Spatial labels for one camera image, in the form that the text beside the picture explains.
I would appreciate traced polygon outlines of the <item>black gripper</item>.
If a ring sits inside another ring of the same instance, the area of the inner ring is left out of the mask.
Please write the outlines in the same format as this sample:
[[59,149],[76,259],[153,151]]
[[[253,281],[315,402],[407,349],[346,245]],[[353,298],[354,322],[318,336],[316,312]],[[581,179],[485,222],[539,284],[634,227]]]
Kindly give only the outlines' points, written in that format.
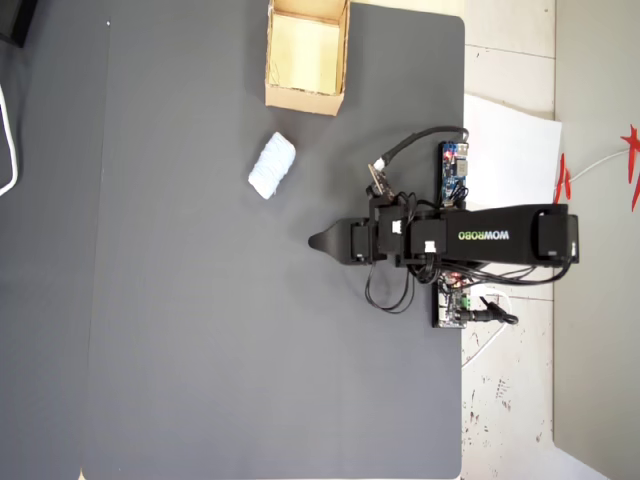
[[356,218],[336,222],[308,239],[308,245],[312,249],[349,265],[372,263],[370,243],[368,220]]

